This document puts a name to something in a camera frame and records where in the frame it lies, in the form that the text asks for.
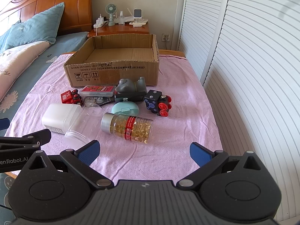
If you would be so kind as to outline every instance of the nightstand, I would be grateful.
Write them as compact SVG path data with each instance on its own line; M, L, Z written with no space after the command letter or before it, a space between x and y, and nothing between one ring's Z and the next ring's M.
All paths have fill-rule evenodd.
M101 28L97 29L97 35L113 35L113 34L149 34L149 25L142 27L133 27L130 24L118 25L115 24L113 26L103 25ZM88 37L92 37L96 35L96 29L93 29L89 32Z

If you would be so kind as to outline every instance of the handheld fan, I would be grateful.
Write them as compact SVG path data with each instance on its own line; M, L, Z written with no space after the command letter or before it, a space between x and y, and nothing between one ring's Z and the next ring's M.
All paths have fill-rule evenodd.
M105 11L109 14L109 22L108 22L108 26L112 26L115 25L115 21L114 21L114 16L115 18L117 17L116 15L113 15L116 13L117 11L117 6L113 3L108 4L105 7Z

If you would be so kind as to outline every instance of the gray figurine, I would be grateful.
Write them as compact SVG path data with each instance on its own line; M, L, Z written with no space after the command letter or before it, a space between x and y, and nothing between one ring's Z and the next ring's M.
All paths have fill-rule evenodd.
M118 93L147 92L145 78L140 77L136 82L130 79L120 79L115 90Z

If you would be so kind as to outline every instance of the cardboard box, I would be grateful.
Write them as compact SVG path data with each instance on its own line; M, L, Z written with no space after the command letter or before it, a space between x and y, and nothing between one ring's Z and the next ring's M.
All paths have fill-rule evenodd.
M147 86L158 81L159 53L155 35L115 34L94 36L64 64L71 87L118 85L120 79Z

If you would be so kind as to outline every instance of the white louvered door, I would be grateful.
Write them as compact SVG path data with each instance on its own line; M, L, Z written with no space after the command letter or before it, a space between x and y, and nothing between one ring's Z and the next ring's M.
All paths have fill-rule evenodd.
M185 0L179 51L201 77L216 29L222 0Z
M277 220L300 215L300 0L228 0L204 88L224 149L277 181Z

